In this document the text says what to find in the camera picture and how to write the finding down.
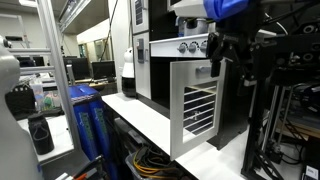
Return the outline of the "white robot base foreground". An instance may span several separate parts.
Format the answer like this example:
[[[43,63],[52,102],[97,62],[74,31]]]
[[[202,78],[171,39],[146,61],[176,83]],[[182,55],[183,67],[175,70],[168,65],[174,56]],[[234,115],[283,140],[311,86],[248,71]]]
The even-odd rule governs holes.
[[[0,44],[0,180],[43,180],[29,134],[21,128],[6,103],[6,94],[20,77],[18,60]]]

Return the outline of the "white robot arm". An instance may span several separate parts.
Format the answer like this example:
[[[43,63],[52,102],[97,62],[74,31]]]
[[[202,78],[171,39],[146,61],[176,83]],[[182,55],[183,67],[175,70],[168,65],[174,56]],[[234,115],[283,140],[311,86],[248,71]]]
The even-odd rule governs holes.
[[[211,61],[211,75],[216,77],[221,61],[235,64],[239,73],[238,88],[253,82],[263,82],[276,71],[288,72],[291,81],[297,75],[304,78],[319,73],[313,60],[304,64],[279,64],[276,56],[291,53],[317,53],[319,36],[293,34],[257,39],[258,31],[279,20],[287,19],[319,4],[319,0],[199,0],[174,5],[178,16],[204,17],[216,23],[216,31],[209,35],[207,51]]]

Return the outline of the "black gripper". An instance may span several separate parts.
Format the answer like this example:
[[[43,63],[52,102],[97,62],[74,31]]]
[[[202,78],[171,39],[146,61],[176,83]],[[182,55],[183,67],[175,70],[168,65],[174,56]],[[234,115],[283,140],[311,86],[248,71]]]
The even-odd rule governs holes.
[[[252,93],[250,78],[253,58],[249,51],[257,34],[257,24],[248,19],[226,19],[216,23],[215,32],[208,36],[207,55],[211,61],[211,76],[220,73],[223,58],[235,63],[238,77],[237,95]]]

